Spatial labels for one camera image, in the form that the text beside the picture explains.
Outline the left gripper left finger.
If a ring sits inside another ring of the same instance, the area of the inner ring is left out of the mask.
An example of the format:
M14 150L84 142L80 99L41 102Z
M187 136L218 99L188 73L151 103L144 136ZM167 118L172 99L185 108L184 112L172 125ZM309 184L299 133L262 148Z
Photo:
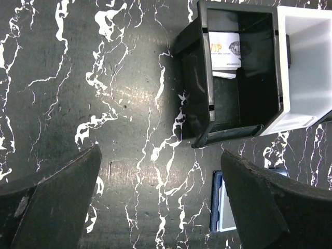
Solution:
M1 248L77 248L99 174L98 145L1 185Z

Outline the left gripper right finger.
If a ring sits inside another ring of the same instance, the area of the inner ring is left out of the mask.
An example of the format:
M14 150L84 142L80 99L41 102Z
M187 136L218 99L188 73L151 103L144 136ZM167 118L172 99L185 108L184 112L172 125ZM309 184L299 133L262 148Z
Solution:
M220 165L243 248L331 248L331 191L229 150Z

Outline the white VIP card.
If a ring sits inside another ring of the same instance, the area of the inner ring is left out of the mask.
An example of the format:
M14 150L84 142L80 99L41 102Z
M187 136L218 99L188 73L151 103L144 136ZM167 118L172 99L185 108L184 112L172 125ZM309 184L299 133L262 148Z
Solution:
M240 35L233 32L209 32L213 70L241 67Z

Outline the white plastic bin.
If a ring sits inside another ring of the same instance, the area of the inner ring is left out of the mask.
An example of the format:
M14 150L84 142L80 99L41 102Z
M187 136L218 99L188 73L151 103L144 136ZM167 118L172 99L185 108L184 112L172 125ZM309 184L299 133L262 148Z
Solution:
M278 6L283 110L262 135L310 127L331 111L331 11Z

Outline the blue card holder wallet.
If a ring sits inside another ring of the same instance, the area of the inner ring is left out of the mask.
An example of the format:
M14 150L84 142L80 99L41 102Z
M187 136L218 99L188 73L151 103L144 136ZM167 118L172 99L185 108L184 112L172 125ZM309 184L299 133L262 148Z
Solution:
M236 229L223 173L215 171L212 185L210 231L211 233L223 233Z

